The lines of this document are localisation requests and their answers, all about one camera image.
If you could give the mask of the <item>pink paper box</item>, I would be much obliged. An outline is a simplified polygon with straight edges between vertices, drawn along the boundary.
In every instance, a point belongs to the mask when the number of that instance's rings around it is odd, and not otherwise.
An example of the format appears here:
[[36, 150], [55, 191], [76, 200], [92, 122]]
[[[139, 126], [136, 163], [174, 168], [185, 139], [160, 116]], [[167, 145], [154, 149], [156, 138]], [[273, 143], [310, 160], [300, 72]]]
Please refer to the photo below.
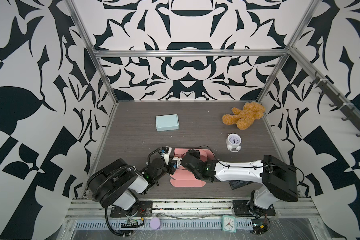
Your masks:
[[198, 180], [195, 176], [181, 166], [181, 158], [185, 156], [185, 153], [190, 149], [175, 149], [174, 161], [175, 172], [170, 176], [170, 183], [175, 188], [202, 188], [206, 182]]

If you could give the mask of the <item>light blue paper box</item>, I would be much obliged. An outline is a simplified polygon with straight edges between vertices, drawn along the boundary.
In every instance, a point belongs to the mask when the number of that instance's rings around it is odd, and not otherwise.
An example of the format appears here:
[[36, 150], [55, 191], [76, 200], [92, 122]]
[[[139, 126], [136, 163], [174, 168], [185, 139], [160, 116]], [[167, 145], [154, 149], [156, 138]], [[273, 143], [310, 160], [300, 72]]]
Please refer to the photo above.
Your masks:
[[158, 132], [173, 131], [179, 129], [179, 119], [177, 114], [156, 116], [156, 129]]

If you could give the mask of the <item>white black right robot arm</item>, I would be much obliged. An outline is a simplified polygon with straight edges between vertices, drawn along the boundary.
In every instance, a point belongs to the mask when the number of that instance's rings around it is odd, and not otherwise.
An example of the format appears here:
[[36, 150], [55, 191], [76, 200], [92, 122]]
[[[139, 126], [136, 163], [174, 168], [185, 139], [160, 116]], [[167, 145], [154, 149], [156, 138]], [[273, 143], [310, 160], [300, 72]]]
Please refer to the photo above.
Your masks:
[[299, 198], [296, 168], [270, 155], [254, 162], [228, 163], [217, 159], [202, 161], [200, 151], [189, 150], [178, 160], [178, 165], [206, 182], [262, 184], [251, 195], [248, 203], [251, 209], [267, 210], [278, 200], [294, 203]]

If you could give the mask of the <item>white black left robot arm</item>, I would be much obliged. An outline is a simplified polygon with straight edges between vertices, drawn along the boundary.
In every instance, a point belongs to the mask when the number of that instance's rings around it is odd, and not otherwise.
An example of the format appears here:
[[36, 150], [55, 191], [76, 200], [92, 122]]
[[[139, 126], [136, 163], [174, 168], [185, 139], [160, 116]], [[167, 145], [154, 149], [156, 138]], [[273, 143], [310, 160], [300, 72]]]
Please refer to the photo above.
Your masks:
[[116, 208], [126, 217], [140, 215], [141, 221], [126, 224], [128, 228], [139, 228], [145, 223], [143, 213], [139, 212], [139, 200], [136, 194], [145, 194], [159, 179], [172, 170], [170, 161], [173, 160], [175, 149], [160, 147], [152, 151], [147, 157], [147, 165], [138, 170], [128, 165], [123, 159], [117, 159], [103, 169], [91, 175], [87, 186], [92, 192], [92, 201], [100, 203], [105, 209], [106, 225], [110, 232], [118, 237], [129, 237], [133, 231], [116, 230], [111, 226], [108, 208]]

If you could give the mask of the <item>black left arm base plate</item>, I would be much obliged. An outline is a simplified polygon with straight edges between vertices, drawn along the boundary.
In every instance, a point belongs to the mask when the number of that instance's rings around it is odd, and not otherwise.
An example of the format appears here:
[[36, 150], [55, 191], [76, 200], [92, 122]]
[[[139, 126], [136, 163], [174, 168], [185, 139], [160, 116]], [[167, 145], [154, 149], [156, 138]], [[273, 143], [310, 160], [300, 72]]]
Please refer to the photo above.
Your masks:
[[153, 201], [137, 201], [133, 206], [124, 210], [119, 206], [114, 206], [111, 209], [111, 218], [127, 218], [139, 217], [140, 213], [150, 213], [153, 207]]

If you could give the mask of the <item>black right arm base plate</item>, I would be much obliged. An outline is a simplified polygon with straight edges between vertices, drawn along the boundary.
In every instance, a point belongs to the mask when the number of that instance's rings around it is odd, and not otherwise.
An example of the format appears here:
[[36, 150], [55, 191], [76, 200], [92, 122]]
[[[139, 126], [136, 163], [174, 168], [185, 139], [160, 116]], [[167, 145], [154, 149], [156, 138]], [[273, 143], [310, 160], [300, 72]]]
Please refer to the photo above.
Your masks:
[[233, 200], [233, 210], [237, 217], [254, 217], [260, 218], [267, 215], [268, 217], [274, 217], [276, 211], [273, 205], [264, 210], [255, 206], [252, 200]]

